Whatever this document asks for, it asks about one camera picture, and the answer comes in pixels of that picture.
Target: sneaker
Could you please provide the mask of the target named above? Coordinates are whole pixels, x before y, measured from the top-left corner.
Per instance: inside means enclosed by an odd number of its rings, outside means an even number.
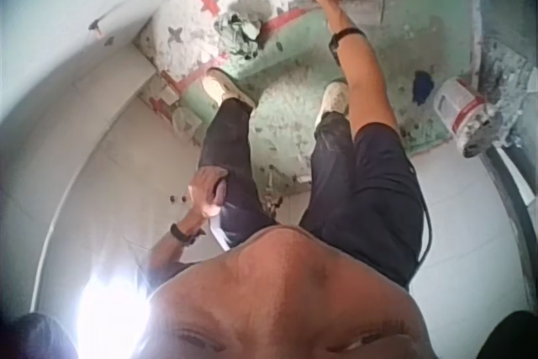
[[[347,84],[344,82],[332,82],[325,89],[323,100],[321,100],[321,108],[316,119],[316,126],[321,122],[325,113],[349,114],[349,105],[350,97]]]
[[[215,100],[219,106],[228,98],[238,98],[243,103],[250,105],[252,109],[256,108],[256,104],[252,98],[242,92],[235,83],[232,82],[228,75],[220,69],[209,69],[202,79],[202,86],[205,92]]]

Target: bright light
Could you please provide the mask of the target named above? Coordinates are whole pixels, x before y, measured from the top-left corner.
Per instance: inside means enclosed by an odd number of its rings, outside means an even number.
[[[150,305],[125,280],[92,278],[82,294],[76,331],[80,359],[128,359],[144,332]]]

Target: black wristwatch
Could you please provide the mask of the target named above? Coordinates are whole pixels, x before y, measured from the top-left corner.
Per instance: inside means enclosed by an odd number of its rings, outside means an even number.
[[[200,236],[205,235],[205,231],[200,229],[195,235],[186,235],[181,230],[178,229],[175,223],[172,223],[170,226],[170,233],[173,235],[177,241],[182,243],[185,246],[190,246],[194,244],[194,241]]]
[[[361,29],[358,29],[357,27],[350,27],[349,29],[343,29],[339,33],[336,33],[333,35],[333,38],[329,42],[329,49],[330,53],[333,54],[333,57],[335,58],[336,63],[338,66],[340,66],[340,59],[338,59],[338,44],[342,40],[342,38],[346,37],[347,35],[351,34],[359,34],[362,35],[364,38],[367,37],[366,34],[364,34],[364,31]]]

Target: bucket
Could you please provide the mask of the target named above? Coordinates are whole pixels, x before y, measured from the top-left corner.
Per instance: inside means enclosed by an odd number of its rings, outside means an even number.
[[[497,139],[501,114],[462,79],[446,81],[435,96],[434,106],[463,156],[474,157]]]

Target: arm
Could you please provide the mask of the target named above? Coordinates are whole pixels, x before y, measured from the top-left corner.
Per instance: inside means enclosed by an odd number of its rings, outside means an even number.
[[[177,224],[184,235],[195,235],[206,219],[219,214],[226,194],[224,168],[207,166],[196,172],[188,191],[193,208]],[[170,232],[166,233],[151,249],[145,260],[146,270],[157,270],[180,260],[185,245]]]
[[[355,27],[341,0],[316,0],[325,11],[333,34]],[[352,134],[365,125],[381,123],[398,132],[394,111],[388,102],[385,80],[376,54],[368,40],[359,34],[347,35],[340,41],[338,57],[350,88],[350,121]]]

